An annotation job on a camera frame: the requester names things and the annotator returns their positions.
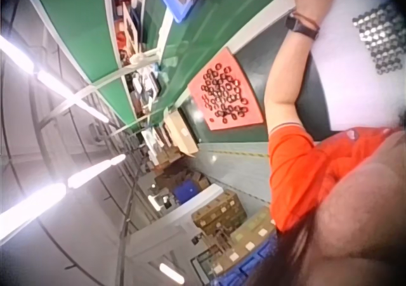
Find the wristwatch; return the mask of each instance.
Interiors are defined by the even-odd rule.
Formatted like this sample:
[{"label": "wristwatch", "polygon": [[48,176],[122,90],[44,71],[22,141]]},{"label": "wristwatch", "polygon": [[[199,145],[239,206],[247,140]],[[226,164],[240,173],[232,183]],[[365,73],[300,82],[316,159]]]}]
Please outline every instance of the wristwatch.
[{"label": "wristwatch", "polygon": [[307,27],[305,24],[300,22],[300,20],[295,18],[292,13],[287,16],[285,26],[291,31],[299,32],[300,34],[308,36],[310,39],[315,40],[318,37],[318,30],[313,30]]}]

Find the yellow and black striped tape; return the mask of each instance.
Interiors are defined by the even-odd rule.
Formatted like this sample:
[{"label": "yellow and black striped tape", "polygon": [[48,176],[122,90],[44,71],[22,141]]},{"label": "yellow and black striped tape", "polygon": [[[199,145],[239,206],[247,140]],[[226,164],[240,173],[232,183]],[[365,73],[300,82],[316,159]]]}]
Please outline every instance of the yellow and black striped tape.
[{"label": "yellow and black striped tape", "polygon": [[261,153],[248,153],[248,152],[233,152],[233,151],[218,151],[218,150],[201,150],[203,152],[216,153],[216,154],[227,154],[227,155],[238,155],[238,156],[250,156],[250,157],[260,157],[269,158],[268,154]]}]

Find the orange shirt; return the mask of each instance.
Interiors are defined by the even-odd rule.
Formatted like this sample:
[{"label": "orange shirt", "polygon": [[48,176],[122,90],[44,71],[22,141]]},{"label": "orange shirt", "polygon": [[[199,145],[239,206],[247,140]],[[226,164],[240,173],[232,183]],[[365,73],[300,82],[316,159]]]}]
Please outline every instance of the orange shirt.
[{"label": "orange shirt", "polygon": [[271,212],[277,228],[282,232],[292,228],[393,131],[358,127],[314,145],[299,124],[274,129],[269,155]]}]

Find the white sheet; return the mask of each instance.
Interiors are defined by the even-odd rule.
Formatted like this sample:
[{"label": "white sheet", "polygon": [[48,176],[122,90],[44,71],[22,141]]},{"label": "white sheet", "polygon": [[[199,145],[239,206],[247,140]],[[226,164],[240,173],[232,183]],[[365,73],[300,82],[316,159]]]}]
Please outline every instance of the white sheet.
[{"label": "white sheet", "polygon": [[405,109],[403,69],[378,75],[352,19],[387,0],[335,0],[312,55],[322,81],[331,128],[395,126]]}]

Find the orange sleeve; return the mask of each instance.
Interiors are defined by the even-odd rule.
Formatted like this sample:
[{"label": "orange sleeve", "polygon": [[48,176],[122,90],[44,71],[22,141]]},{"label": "orange sleeve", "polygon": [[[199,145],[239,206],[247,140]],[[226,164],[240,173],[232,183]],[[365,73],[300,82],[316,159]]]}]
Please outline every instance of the orange sleeve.
[{"label": "orange sleeve", "polygon": [[299,125],[282,126],[270,134],[269,156],[272,218],[285,231],[317,205],[325,156]]}]

